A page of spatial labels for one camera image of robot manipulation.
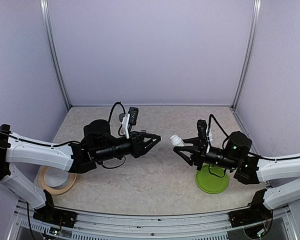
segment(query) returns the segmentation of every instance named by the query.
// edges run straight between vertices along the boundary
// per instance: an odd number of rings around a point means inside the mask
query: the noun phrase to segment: speckled surface
[[[73,107],[57,132],[54,142],[80,141],[83,127],[96,119],[108,119],[110,107]],[[112,133],[119,127],[117,107],[111,121]],[[99,213],[125,215],[182,215],[207,213],[245,207],[254,193],[264,187],[243,185],[229,174],[228,188],[219,194],[200,190],[195,181],[196,167],[190,167],[173,152],[170,136],[192,138],[197,135],[198,119],[208,120],[214,114],[231,133],[239,130],[227,107],[199,106],[140,106],[134,130],[147,129],[161,135],[156,149],[146,156],[128,156],[117,169],[99,167],[78,175],[74,186],[66,193],[53,197],[56,206]],[[224,135],[212,124],[212,145],[220,147]],[[104,162],[107,166],[118,160]]]

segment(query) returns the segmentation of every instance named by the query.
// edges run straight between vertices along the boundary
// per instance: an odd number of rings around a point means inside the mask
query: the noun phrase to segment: white bottle
[[[184,147],[185,146],[184,141],[182,141],[181,137],[179,137],[177,135],[172,135],[170,137],[170,140],[174,147]]]

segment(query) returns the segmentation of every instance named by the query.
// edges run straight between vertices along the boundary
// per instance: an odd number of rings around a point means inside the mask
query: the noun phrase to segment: green plate
[[[229,183],[229,177],[225,174],[224,177],[217,177],[209,173],[209,165],[206,164],[202,167],[201,171],[196,171],[195,181],[198,187],[208,194],[219,194],[223,192]],[[217,166],[211,166],[210,172],[218,176],[224,175],[224,169]]]

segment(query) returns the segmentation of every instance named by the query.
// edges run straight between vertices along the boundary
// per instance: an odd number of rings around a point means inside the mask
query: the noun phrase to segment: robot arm
[[[126,155],[134,158],[145,155],[161,137],[145,132],[130,131],[136,125],[137,108],[130,108],[124,117],[125,136],[111,135],[108,121],[98,119],[83,128],[81,142],[54,144],[20,136],[9,125],[0,127],[0,183],[23,198],[35,210],[37,220],[73,228],[76,213],[54,207],[52,196],[35,186],[16,167],[15,163],[30,163],[83,174],[113,158]]]
[[[173,148],[190,166],[197,166],[198,171],[203,163],[235,171],[234,178],[245,185],[299,177],[282,186],[256,192],[248,209],[230,212],[233,227],[262,221],[264,216],[271,218],[271,210],[300,199],[300,153],[280,157],[249,156],[252,141],[239,131],[227,137],[224,149],[208,148],[207,127],[205,120],[198,120],[198,137],[183,140],[192,146]]]

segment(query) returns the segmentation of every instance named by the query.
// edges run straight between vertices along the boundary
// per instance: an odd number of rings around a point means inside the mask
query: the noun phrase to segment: lavender wall
[[[300,152],[300,0],[262,1],[237,112],[260,154]],[[289,206],[300,232],[300,201]]]
[[[253,0],[54,0],[73,105],[232,104]]]
[[[66,115],[38,0],[0,0],[0,125],[51,141]],[[22,165],[34,179],[38,168]],[[18,198],[0,185],[0,240]]]

